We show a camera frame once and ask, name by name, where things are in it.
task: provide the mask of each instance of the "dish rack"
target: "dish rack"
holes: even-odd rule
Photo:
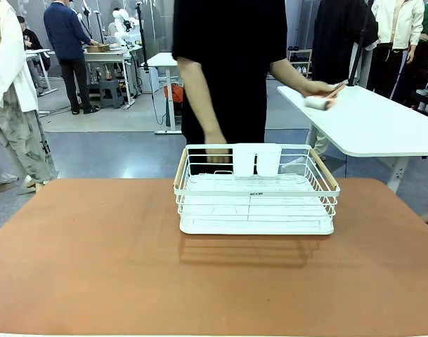
[[[232,145],[188,145],[174,181],[181,231],[332,234],[340,193],[337,181],[310,146],[281,147],[277,176],[239,178],[233,175]],[[206,149],[223,149],[228,154],[210,155],[209,161],[223,161],[211,163]],[[192,174],[201,167],[213,173]]]

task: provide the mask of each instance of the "wooden handle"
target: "wooden handle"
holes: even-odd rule
[[[314,158],[315,162],[317,163],[318,167],[321,169],[321,171],[325,174],[326,179],[328,180],[329,184],[334,189],[337,189],[339,186],[338,182],[335,180],[335,178],[332,176],[331,172],[329,172],[328,168],[326,167],[325,163],[320,159],[317,152],[315,152],[314,149],[309,150],[311,152],[311,156]]]
[[[179,161],[178,170],[176,171],[176,175],[174,177],[173,186],[175,188],[179,188],[179,182],[181,181],[181,176],[183,175],[184,164],[187,160],[187,149],[184,149],[183,154],[181,156],[181,160]]]

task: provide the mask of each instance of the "orange bag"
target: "orange bag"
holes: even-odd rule
[[[176,103],[183,102],[184,88],[179,86],[178,84],[172,83],[171,90],[173,91],[173,101]],[[169,99],[169,91],[167,90],[167,86],[164,87],[165,97]]]

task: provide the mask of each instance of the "person in green shirt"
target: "person in green shirt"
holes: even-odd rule
[[[413,107],[416,101],[410,99],[410,94],[427,85],[420,70],[428,71],[428,2],[424,5],[423,32],[418,43],[415,58],[410,64],[405,64],[401,72],[392,100],[406,107]]]

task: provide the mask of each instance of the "man in blue jacket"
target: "man in blue jacket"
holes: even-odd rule
[[[79,103],[74,82],[74,76],[76,76],[84,114],[91,114],[100,109],[92,107],[90,104],[86,62],[81,42],[87,45],[98,43],[85,35],[77,14],[67,7],[72,1],[56,0],[52,2],[45,11],[44,23],[48,39],[62,67],[62,77],[72,106],[72,113],[79,114]]]

